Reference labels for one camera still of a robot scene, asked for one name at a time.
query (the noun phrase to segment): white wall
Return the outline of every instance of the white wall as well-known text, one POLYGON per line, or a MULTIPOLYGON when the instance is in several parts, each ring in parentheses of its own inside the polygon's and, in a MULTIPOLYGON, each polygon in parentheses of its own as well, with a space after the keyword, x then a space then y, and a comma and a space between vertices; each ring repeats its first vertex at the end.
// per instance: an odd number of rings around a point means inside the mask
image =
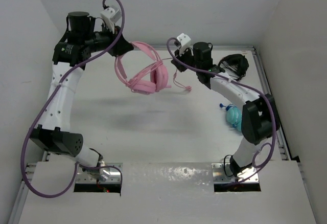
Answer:
MULTIPOLYGON (((99 15, 102 0, 41 0, 63 33, 71 11, 99 15)), ((189 34, 194 42, 256 45, 279 0, 121 0, 127 15, 124 36, 166 44, 171 36, 189 34)))
MULTIPOLYGON (((53 48, 60 39, 40 0, 0 0, 0 223, 20 185, 25 134, 46 100, 53 48)), ((41 150, 29 145, 27 162, 41 150)))
POLYGON ((303 164, 319 223, 327 223, 326 2, 281 0, 261 47, 286 137, 303 164))

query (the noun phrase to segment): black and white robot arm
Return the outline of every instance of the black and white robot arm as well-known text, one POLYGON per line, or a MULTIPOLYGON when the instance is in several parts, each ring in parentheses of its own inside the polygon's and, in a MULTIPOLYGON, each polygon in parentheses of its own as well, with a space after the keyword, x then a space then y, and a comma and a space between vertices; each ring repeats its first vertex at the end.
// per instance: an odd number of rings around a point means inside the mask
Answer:
MULTIPOLYGON (((102 165, 102 156, 86 146, 81 134, 71 132, 70 118, 74 95, 85 65, 73 70, 61 83, 60 80, 73 66, 89 59, 91 53, 106 49, 115 40, 120 28, 114 23, 121 16, 119 9, 115 7, 104 8, 101 18, 105 24, 102 24, 102 31, 94 32, 96 18, 89 16, 87 12, 68 14, 66 32, 54 50, 48 98, 58 85, 61 88, 30 136, 30 139, 45 151, 66 156, 87 167, 102 165)), ((118 56, 133 49, 133 45, 121 36, 109 50, 109 54, 118 56)))
MULTIPOLYGON (((242 134, 243 138, 238 150, 230 158, 230 170, 234 176, 252 165, 252 160, 258 150, 257 145, 272 135, 272 122, 266 102, 259 94, 249 88, 234 84, 230 75, 219 66, 213 64, 211 57, 212 44, 197 42, 191 48, 191 39, 180 34, 177 37, 178 50, 175 57, 182 63, 192 68, 216 73, 222 77, 209 73, 197 72, 198 80, 209 89, 222 94, 242 112, 242 134)), ((171 61, 180 72, 187 68, 177 62, 171 61)), ((279 117, 275 106, 274 98, 266 94, 273 112, 276 129, 279 129, 279 117)))

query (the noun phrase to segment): table surface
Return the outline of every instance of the table surface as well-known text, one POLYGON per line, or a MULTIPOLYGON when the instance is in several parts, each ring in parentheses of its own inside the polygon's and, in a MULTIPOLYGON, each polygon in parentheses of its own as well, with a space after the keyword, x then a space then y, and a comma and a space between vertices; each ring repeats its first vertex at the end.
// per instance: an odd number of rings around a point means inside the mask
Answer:
MULTIPOLYGON (((161 58, 170 57, 166 50, 158 52, 161 58)), ((241 82, 261 90, 251 51, 213 50, 212 58, 218 63, 235 53, 245 55, 249 62, 241 82)), ((123 58, 129 78, 151 63, 141 51, 123 58)), ((192 91, 176 87, 172 82, 176 68, 170 60, 164 63, 172 88, 147 96, 132 93, 118 80, 111 56, 87 64, 75 94, 71 132, 81 133, 84 143, 108 162, 217 162, 233 154, 242 134, 227 124, 226 111, 219 107, 229 101, 201 84, 192 71, 177 74, 177 80, 192 91)), ((275 152, 273 159, 281 160, 277 147, 275 152)), ((268 148, 259 161, 267 154, 268 148)), ((61 157, 51 156, 51 160, 61 157)))
MULTIPOLYGON (((166 51, 159 51, 167 58, 166 51)), ((213 51, 213 59, 242 53, 250 68, 243 83, 261 89, 250 51, 213 51)), ((166 60, 170 83, 175 68, 166 60)), ((129 77, 151 61, 140 51, 126 55, 129 77)), ((120 83, 109 56, 87 65, 76 93, 71 131, 100 151, 107 162, 123 163, 122 197, 115 193, 74 193, 56 199, 29 192, 20 224, 26 223, 314 223, 296 162, 282 161, 276 147, 259 173, 261 192, 214 193, 211 164, 233 154, 242 135, 225 122, 220 94, 178 74, 191 85, 154 95, 132 93, 120 83)), ((263 151, 259 160, 266 158, 263 151)), ((39 162, 32 185, 47 194, 68 184, 74 164, 52 155, 39 162)))

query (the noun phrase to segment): teal object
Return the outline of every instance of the teal object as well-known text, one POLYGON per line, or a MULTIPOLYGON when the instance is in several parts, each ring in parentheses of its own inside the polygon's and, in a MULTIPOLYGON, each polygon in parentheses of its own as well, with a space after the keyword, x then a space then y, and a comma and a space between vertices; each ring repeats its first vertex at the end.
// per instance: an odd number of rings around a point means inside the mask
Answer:
POLYGON ((226 107, 226 121, 232 125, 233 128, 236 128, 239 132, 242 132, 242 113, 234 105, 224 106, 223 104, 219 105, 221 108, 226 107))

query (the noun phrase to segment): pink object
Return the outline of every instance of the pink object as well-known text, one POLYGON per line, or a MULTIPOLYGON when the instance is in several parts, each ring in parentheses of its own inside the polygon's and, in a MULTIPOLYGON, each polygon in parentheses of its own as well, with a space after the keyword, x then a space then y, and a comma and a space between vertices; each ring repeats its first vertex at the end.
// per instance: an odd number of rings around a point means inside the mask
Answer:
POLYGON ((168 85, 167 68, 164 66, 158 52, 153 47, 144 42, 133 41, 132 44, 136 48, 139 48, 146 55, 148 55, 155 62, 145 67, 128 81, 122 64, 122 58, 124 55, 118 56, 114 61, 114 70, 119 80, 127 87, 129 87, 132 92, 144 95, 153 94, 166 87, 171 87, 168 85), (142 78, 144 78, 149 73, 150 81, 142 80, 142 78))

